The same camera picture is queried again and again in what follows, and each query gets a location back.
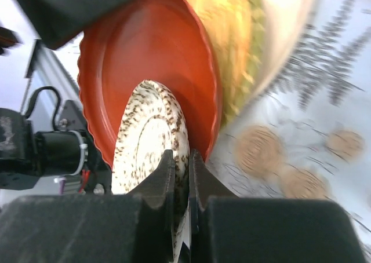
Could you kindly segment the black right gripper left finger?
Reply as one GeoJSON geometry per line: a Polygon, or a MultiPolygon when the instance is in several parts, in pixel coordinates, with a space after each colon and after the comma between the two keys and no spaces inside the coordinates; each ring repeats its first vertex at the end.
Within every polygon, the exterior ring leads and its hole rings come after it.
{"type": "Polygon", "coordinates": [[[2,262],[169,262],[174,159],[124,195],[22,196],[1,212],[2,262]]]}

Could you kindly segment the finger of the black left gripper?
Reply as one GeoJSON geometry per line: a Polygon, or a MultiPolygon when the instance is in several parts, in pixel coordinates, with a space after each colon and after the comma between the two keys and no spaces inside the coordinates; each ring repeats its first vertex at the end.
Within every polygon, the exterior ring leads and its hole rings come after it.
{"type": "Polygon", "coordinates": [[[84,28],[132,0],[16,0],[47,48],[56,50],[84,28]]]}

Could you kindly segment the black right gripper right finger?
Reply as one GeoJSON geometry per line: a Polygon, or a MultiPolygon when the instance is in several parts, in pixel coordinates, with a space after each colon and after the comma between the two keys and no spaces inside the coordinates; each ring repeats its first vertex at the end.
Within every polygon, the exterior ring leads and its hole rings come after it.
{"type": "Polygon", "coordinates": [[[191,262],[364,262],[345,211],[311,199],[240,198],[189,159],[191,262]]]}

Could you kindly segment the speckled round plate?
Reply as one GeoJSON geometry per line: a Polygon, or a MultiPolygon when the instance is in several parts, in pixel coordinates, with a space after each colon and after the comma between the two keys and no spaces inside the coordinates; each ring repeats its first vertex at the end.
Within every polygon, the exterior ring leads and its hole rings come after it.
{"type": "Polygon", "coordinates": [[[144,80],[133,90],[122,115],[112,164],[111,192],[125,194],[138,186],[159,165],[165,150],[175,162],[173,262],[183,243],[187,209],[187,174],[190,146],[181,106],[163,84],[144,80]]]}

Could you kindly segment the red round plate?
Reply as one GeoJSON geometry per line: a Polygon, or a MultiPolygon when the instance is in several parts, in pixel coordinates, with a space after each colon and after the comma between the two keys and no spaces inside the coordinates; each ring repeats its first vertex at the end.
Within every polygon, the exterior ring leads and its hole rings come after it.
{"type": "Polygon", "coordinates": [[[95,146],[111,164],[128,98],[145,79],[166,85],[204,159],[220,127],[222,92],[208,35],[185,0],[133,0],[85,30],[79,98],[95,146]]]}

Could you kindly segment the gold rimmed plate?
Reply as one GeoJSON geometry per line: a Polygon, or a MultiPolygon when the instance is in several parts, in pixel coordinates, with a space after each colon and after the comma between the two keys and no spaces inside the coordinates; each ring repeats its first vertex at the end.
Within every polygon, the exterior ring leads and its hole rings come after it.
{"type": "Polygon", "coordinates": [[[252,93],[265,37],[262,0],[186,0],[208,32],[223,89],[221,127],[239,115],[252,93]]]}

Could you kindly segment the cream large plate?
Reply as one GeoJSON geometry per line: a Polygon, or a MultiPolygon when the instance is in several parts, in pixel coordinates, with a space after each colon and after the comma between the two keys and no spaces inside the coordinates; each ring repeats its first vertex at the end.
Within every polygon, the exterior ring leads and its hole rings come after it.
{"type": "Polygon", "coordinates": [[[266,89],[283,67],[304,29],[314,2],[262,0],[265,13],[263,54],[257,80],[246,103],[266,89]]]}

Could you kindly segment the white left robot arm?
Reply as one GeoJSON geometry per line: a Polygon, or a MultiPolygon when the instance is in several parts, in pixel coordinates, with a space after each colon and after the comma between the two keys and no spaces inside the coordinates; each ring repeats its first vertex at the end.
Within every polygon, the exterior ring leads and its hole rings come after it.
{"type": "Polygon", "coordinates": [[[31,24],[18,110],[1,108],[1,189],[107,193],[111,169],[82,114],[77,62],[83,29],[132,0],[15,0],[31,24]]]}

